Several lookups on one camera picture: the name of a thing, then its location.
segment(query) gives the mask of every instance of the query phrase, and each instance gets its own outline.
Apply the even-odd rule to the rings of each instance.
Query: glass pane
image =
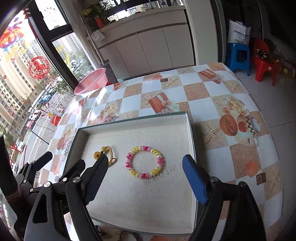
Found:
[[[54,0],[35,0],[49,30],[66,25],[66,21]]]
[[[39,137],[51,141],[57,128],[51,116],[62,117],[74,97],[24,17],[18,13],[0,37],[0,133],[14,173],[47,151]]]
[[[52,42],[78,81],[94,71],[75,33]]]

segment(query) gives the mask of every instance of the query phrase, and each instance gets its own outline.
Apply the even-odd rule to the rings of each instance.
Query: cloth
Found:
[[[105,36],[99,31],[95,31],[91,34],[91,37],[93,38],[94,41],[101,41],[105,38]]]

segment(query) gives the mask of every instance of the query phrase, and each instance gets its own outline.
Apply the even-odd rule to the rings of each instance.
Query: beaded bracelet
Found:
[[[154,155],[156,155],[157,157],[157,166],[150,172],[147,173],[138,173],[137,171],[135,171],[132,167],[132,161],[133,161],[133,157],[134,155],[139,152],[139,151],[149,151],[151,153],[153,153]],[[137,178],[151,178],[152,176],[155,176],[156,174],[158,174],[162,168],[162,166],[164,165],[164,161],[163,161],[163,157],[160,154],[160,152],[156,149],[153,149],[151,147],[148,146],[136,146],[134,147],[132,150],[130,150],[130,152],[128,153],[128,155],[126,156],[126,167],[127,170],[130,172],[130,174],[132,174],[133,176],[137,177]]]

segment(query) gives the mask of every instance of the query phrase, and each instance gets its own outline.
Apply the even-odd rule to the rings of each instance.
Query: tiled floor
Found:
[[[257,103],[276,144],[283,185],[282,229],[296,208],[296,79],[278,75],[276,85],[272,87],[271,75],[266,74],[261,82],[257,82],[255,70],[251,69],[250,76],[240,71],[236,75]]]

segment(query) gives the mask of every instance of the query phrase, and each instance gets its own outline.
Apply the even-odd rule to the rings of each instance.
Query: table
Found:
[[[176,111],[187,111],[193,130],[204,138],[206,158],[200,164],[222,182],[249,185],[266,234],[274,239],[282,209],[276,148],[248,91],[221,63],[150,74],[75,96],[50,142],[53,160],[42,169],[39,184],[62,176],[78,128]],[[223,204],[214,239],[222,233],[228,204]]]

